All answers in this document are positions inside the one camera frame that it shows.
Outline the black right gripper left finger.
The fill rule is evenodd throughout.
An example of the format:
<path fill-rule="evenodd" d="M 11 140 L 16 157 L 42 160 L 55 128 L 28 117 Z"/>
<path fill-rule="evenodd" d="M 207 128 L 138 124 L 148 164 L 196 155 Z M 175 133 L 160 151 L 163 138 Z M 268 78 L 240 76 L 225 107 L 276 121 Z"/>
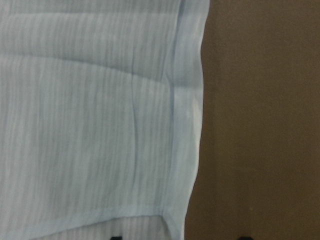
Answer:
<path fill-rule="evenodd" d="M 110 240 L 123 240 L 122 236 L 112 236 Z"/>

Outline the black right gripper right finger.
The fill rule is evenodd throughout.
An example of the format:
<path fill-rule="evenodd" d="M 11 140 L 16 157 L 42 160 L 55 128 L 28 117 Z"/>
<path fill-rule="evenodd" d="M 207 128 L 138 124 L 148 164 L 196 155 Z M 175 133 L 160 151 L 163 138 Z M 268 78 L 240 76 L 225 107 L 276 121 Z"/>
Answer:
<path fill-rule="evenodd" d="M 237 240 L 250 240 L 250 236 L 240 236 Z"/>

